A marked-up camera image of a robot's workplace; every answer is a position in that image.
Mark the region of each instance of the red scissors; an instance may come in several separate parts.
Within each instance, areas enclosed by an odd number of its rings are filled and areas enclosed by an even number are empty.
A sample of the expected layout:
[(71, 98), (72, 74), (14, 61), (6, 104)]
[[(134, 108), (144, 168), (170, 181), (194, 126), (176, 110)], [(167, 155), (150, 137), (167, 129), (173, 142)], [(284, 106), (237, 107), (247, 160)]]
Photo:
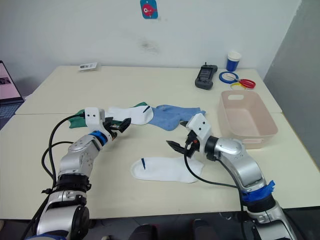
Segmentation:
[(247, 89), (254, 89), (256, 86), (256, 83), (249, 79), (237, 79), (232, 74), (227, 73), (226, 74), (229, 78), (232, 78), (233, 80), (238, 81), (242, 86), (246, 87)]

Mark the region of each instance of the laptop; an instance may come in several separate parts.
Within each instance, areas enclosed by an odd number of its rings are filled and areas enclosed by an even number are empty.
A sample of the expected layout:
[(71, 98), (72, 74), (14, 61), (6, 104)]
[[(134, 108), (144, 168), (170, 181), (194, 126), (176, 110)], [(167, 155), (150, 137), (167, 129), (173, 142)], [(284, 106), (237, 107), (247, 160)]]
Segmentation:
[(0, 130), (23, 103), (24, 99), (0, 60)]

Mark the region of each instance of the floor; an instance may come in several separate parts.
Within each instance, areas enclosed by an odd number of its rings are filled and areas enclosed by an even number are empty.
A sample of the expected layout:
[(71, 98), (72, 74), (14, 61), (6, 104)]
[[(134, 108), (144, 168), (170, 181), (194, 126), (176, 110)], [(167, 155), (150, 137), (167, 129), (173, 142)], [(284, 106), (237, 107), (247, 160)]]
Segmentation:
[[(320, 207), (288, 209), (287, 212), (306, 235), (307, 239), (304, 240), (320, 240)], [(223, 215), (199, 213), (99, 219), (84, 240), (100, 240), (108, 235), (111, 235), (113, 240), (128, 240), (134, 229), (142, 224), (156, 225), (159, 240), (191, 240), (191, 223), (194, 219), (206, 220), (215, 228), (221, 240), (243, 239), (240, 224), (236, 220), (237, 213), (226, 212)], [(6, 221), (0, 231), (0, 240), (19, 240), (27, 223), (27, 221)], [(245, 226), (248, 240), (253, 240), (251, 226), (250, 222)]]

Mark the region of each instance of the laptop screen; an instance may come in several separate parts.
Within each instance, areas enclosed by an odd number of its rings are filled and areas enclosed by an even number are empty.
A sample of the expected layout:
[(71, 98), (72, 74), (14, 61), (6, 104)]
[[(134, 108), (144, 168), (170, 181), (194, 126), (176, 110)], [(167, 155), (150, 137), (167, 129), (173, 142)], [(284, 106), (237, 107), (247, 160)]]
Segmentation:
[(0, 61), (0, 103), (23, 100), (4, 63)]

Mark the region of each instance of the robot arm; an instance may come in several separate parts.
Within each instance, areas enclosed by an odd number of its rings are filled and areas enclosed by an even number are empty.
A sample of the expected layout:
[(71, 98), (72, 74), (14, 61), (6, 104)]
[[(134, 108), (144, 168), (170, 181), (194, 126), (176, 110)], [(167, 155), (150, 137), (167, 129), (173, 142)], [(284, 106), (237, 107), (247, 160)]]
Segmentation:
[[(237, 139), (211, 136), (211, 126), (201, 113), (193, 116), (186, 127), (190, 130), (186, 144), (191, 144), (186, 155), (191, 157), (195, 151), (199, 151), (209, 160), (219, 160), (234, 176), (236, 185), (242, 193), (243, 203), (247, 207), (246, 211), (255, 223), (252, 229), (255, 239), (297, 240), (271, 191), (257, 199), (246, 198), (264, 191), (267, 183), (257, 162), (247, 153), (243, 143)], [(184, 153), (186, 150), (176, 142), (167, 142), (179, 153)]]
[(86, 203), (94, 160), (103, 146), (116, 138), (117, 133), (112, 130), (122, 133), (131, 123), (130, 118), (119, 126), (112, 126), (111, 121), (112, 117), (105, 118), (102, 109), (85, 109), (85, 123), (92, 132), (71, 144), (61, 159), (57, 183), (40, 216), (37, 236), (28, 239), (81, 240), (88, 233)]

